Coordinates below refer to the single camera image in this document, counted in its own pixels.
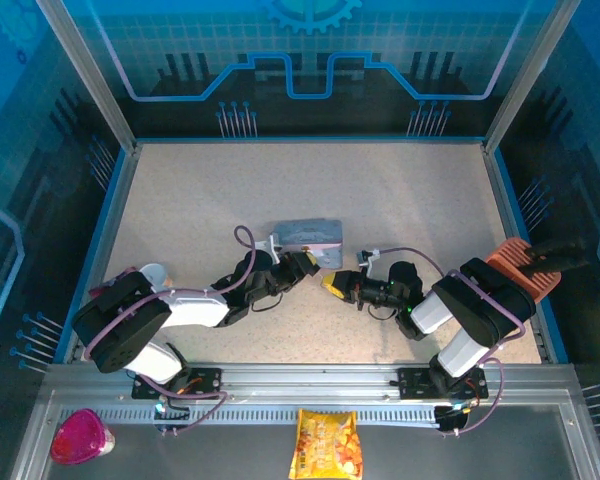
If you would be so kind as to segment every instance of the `pink container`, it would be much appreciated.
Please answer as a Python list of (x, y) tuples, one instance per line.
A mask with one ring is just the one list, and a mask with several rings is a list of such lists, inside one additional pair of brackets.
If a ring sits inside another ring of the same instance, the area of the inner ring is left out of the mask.
[(106, 455), (115, 444), (114, 436), (96, 413), (85, 408), (60, 426), (51, 445), (51, 458), (62, 465), (77, 465)]

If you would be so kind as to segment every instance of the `chip bag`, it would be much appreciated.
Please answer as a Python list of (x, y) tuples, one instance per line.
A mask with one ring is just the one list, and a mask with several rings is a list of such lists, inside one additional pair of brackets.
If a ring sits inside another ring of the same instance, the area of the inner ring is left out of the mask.
[(362, 478), (355, 412), (315, 413), (300, 409), (289, 479), (303, 478)]

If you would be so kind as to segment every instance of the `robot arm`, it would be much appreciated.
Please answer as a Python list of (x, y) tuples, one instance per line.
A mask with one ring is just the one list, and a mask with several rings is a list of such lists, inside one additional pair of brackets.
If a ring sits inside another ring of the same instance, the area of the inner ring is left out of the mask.
[(411, 340), (423, 339), (452, 318), (460, 323), (461, 330), (429, 364), (428, 382), (440, 395), (462, 388), (476, 363), (536, 312), (535, 299), (524, 286), (478, 258), (462, 265), (458, 275), (444, 276), (426, 297), (413, 264), (394, 263), (388, 281), (382, 281), (367, 277), (374, 254), (363, 251), (358, 258), (359, 272), (328, 275), (323, 286), (341, 300), (357, 303), (359, 310), (364, 303), (393, 308), (400, 331)]
[[(160, 384), (183, 375), (186, 365), (176, 351), (152, 342), (162, 328), (185, 325), (225, 327), (249, 312), (249, 308), (266, 296), (277, 296), (291, 290), (306, 275), (315, 275), (319, 267), (315, 258), (304, 252), (288, 252), (279, 262), (263, 250), (256, 259), (246, 281), (237, 288), (213, 295), (241, 278), (251, 260), (251, 252), (238, 263), (235, 271), (216, 283), (208, 295), (182, 293), (155, 298), (137, 308), (128, 318), (109, 332), (91, 351), (91, 358), (102, 373), (122, 368), (146, 375)], [(88, 345), (121, 312), (155, 293), (154, 286), (138, 271), (121, 275), (74, 317), (73, 329), (84, 345)]]

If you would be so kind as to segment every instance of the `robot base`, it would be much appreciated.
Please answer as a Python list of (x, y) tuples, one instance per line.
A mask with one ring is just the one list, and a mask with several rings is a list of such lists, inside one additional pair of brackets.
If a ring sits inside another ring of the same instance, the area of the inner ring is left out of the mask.
[(489, 390), (484, 376), (484, 370), (473, 368), (466, 376), (457, 382), (447, 393), (442, 393), (436, 387), (429, 375), (429, 367), (399, 368), (397, 387), (401, 400), (441, 399), (466, 401), (474, 398), (480, 400), (489, 398)]
[[(220, 391), (222, 370), (219, 368), (185, 367), (164, 388), (173, 393), (198, 394)], [(136, 376), (131, 390), (131, 398), (136, 400), (157, 400), (160, 394)]]

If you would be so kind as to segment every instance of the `speckled tabletop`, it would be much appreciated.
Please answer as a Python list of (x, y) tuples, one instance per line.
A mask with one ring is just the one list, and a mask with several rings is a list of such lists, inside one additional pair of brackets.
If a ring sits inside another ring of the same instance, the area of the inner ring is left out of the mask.
[[(505, 238), (478, 145), (149, 144), (107, 276), (159, 262), (176, 286), (203, 288), (243, 258), (235, 225), (264, 239), (277, 221), (320, 217), (342, 221), (344, 267), (352, 269), (363, 248), (412, 246), (446, 271), (488, 255)], [(402, 259), (416, 264), (425, 290), (437, 280), (424, 261), (400, 253), (374, 263), (374, 276), (386, 278), (391, 263)], [(428, 362), (457, 329), (452, 321), (421, 342), (409, 341), (393, 320), (358, 312), (321, 288), (316, 276), (275, 309), (231, 327), (163, 332), (191, 361), (393, 363)], [(531, 334), (499, 357), (540, 361)]]

